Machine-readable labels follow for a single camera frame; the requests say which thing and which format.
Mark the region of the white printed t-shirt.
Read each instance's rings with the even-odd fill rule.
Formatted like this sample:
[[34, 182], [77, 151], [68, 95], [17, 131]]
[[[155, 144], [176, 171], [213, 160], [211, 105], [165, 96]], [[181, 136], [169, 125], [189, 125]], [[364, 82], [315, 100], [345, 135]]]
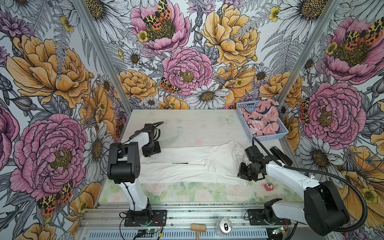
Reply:
[[164, 148], [141, 156], [142, 184], [213, 183], [246, 186], [238, 177], [244, 148], [235, 141], [219, 146]]

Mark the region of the blue plastic laundry basket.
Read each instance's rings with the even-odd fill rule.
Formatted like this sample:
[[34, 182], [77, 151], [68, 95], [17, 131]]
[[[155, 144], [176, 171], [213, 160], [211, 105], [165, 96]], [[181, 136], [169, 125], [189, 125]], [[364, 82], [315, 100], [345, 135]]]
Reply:
[[[237, 113], [237, 116], [238, 116], [238, 118], [239, 118], [239, 120], [241, 122], [243, 130], [245, 131], [249, 141], [251, 141], [254, 136], [252, 135], [250, 129], [247, 127], [245, 119], [243, 118], [243, 115], [242, 115], [242, 113], [240, 111], [240, 108], [244, 107], [244, 108], [246, 108], [246, 110], [253, 111], [255, 109], [255, 107], [257, 106], [257, 104], [259, 103], [260, 100], [236, 103], [236, 113]], [[260, 141], [269, 141], [269, 140], [283, 138], [284, 136], [286, 136], [288, 134], [289, 131], [285, 127], [285, 125], [283, 124], [283, 122], [281, 121], [280, 118], [278, 119], [278, 124], [280, 126], [280, 131], [277, 134], [268, 135], [268, 136], [259, 136], [259, 137], [255, 137], [255, 138], [257, 138]]]

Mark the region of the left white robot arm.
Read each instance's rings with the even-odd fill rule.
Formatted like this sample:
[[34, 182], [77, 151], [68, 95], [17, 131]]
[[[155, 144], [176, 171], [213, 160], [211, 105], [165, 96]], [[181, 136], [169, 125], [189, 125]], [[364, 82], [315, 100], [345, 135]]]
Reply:
[[152, 220], [152, 207], [139, 181], [141, 156], [150, 157], [161, 152], [158, 139], [163, 122], [145, 124], [135, 131], [126, 142], [111, 144], [107, 177], [119, 185], [130, 201], [127, 217], [141, 224]]

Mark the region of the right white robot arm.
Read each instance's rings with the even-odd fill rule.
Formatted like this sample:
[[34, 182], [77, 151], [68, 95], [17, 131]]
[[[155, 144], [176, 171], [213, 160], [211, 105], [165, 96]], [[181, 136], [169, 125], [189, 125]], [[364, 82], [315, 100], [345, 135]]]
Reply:
[[284, 219], [293, 220], [309, 226], [320, 236], [347, 224], [350, 216], [336, 186], [291, 170], [292, 166], [293, 161], [277, 147], [272, 147], [266, 155], [257, 146], [245, 149], [245, 161], [240, 164], [238, 177], [249, 182], [275, 178], [304, 200], [302, 204], [284, 203], [281, 198], [270, 200], [261, 213], [250, 213], [251, 220], [271, 225]]

